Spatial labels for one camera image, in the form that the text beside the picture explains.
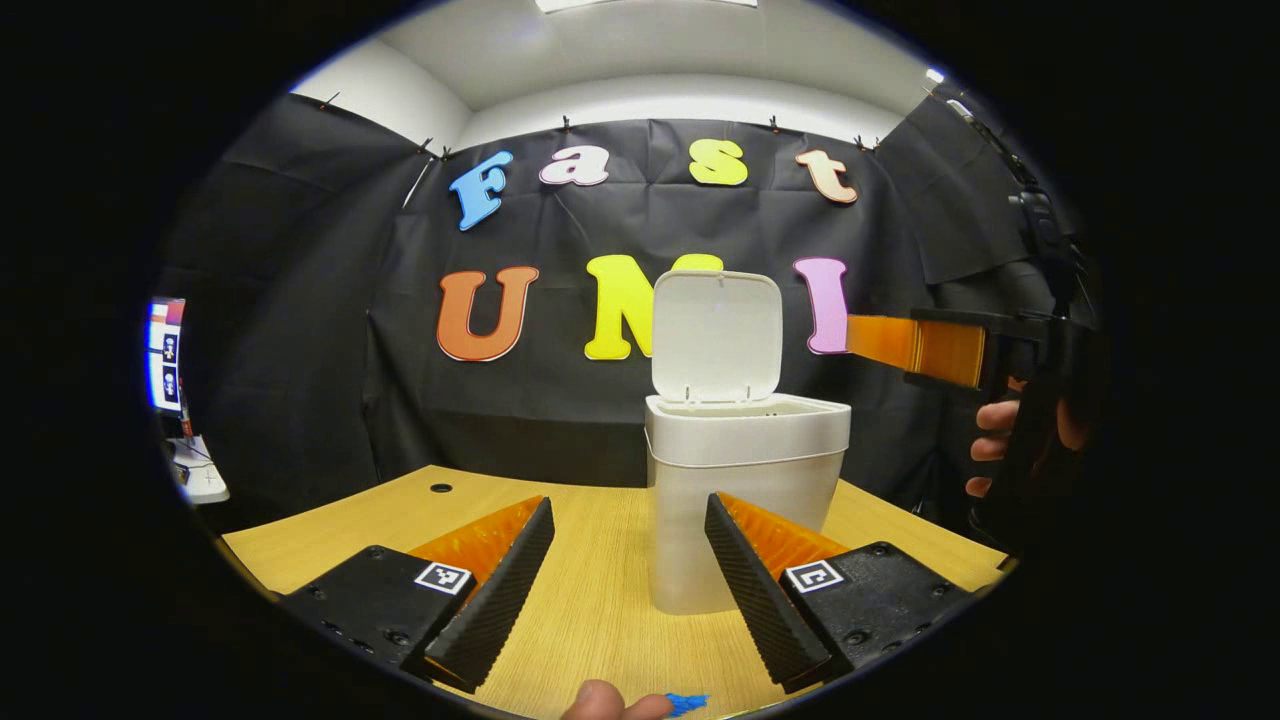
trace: white trash can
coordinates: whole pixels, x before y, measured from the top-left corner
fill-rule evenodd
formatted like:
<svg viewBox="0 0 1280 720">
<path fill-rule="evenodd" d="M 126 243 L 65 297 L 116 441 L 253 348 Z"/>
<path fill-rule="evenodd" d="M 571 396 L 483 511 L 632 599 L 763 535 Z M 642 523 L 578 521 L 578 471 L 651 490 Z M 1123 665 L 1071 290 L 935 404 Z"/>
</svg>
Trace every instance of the white trash can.
<svg viewBox="0 0 1280 720">
<path fill-rule="evenodd" d="M 649 585 L 671 615 L 733 610 L 707 542 L 723 491 L 822 532 L 849 448 L 850 407 L 774 393 L 782 293 L 764 275 L 672 270 L 654 283 L 645 398 L 653 533 Z"/>
</svg>

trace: wooden table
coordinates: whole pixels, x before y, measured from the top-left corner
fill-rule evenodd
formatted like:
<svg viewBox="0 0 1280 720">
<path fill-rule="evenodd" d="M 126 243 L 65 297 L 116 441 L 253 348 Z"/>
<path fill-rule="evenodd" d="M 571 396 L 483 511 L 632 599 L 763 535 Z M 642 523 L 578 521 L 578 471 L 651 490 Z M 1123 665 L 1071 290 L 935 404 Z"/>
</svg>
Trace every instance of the wooden table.
<svg viewBox="0 0 1280 720">
<path fill-rule="evenodd" d="M 435 483 L 453 489 L 433 492 Z M 545 495 L 552 498 L 556 539 L 475 700 L 557 719 L 588 678 L 612 682 L 627 702 L 646 693 L 709 694 L 707 708 L 687 715 L 692 720 L 786 700 L 769 682 L 736 610 L 672 616 L 650 605 L 648 492 L 429 466 L 224 539 L 262 584 L 288 593 L 365 546 L 408 551 L 481 515 Z M 998 579 L 996 566 L 1005 557 L 844 482 L 823 534 L 847 547 L 891 542 L 968 591 Z"/>
</svg>

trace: trash can lid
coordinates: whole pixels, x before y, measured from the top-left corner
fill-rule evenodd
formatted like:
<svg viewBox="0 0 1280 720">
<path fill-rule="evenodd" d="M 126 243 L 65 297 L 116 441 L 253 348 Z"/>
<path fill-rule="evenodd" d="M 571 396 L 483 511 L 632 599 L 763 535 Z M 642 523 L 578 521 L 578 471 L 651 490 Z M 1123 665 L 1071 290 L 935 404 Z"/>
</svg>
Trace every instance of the trash can lid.
<svg viewBox="0 0 1280 720">
<path fill-rule="evenodd" d="M 781 370 L 782 292 L 772 279 L 671 270 L 654 283 L 653 387 L 663 400 L 763 400 Z"/>
</svg>

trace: computer screen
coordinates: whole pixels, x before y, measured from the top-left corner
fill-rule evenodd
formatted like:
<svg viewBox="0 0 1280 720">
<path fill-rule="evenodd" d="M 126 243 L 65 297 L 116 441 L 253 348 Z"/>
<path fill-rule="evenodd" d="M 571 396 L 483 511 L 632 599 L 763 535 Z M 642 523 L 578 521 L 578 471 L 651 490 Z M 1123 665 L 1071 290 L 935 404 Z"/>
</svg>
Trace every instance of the computer screen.
<svg viewBox="0 0 1280 720">
<path fill-rule="evenodd" d="M 182 416 L 178 397 L 178 356 L 180 352 L 182 311 L 187 301 L 175 297 L 151 299 L 147 329 L 147 377 L 151 405 L 163 415 Z"/>
</svg>

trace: hand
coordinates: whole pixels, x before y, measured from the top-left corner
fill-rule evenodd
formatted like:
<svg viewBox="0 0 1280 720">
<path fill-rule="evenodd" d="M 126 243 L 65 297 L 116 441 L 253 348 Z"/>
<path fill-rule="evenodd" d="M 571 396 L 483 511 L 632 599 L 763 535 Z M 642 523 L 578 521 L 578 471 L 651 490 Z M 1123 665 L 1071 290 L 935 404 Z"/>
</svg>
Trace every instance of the hand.
<svg viewBox="0 0 1280 720">
<path fill-rule="evenodd" d="M 1009 388 L 1015 392 L 1021 392 L 1025 384 L 1025 382 L 1009 379 Z M 978 427 L 984 430 L 992 430 L 992 434 L 973 441 L 973 446 L 969 448 L 969 457 L 979 462 L 989 462 L 992 460 L 1001 460 L 1005 456 L 1005 451 L 1009 450 L 1009 434 L 1014 429 L 1020 404 L 1021 401 L 1019 400 L 1006 400 L 1004 402 L 983 405 L 978 409 Z M 1084 447 L 1088 436 L 1088 428 L 1075 421 L 1070 413 L 1068 413 L 1066 400 L 1059 400 L 1057 438 L 1062 441 L 1062 445 L 1078 451 Z M 986 496 L 989 488 L 991 478 L 969 478 L 969 482 L 964 486 L 964 491 L 973 497 Z"/>
<path fill-rule="evenodd" d="M 604 680 L 588 680 L 561 720 L 660 720 L 675 710 L 671 701 L 660 694 L 646 694 L 626 707 L 618 688 Z"/>
</svg>

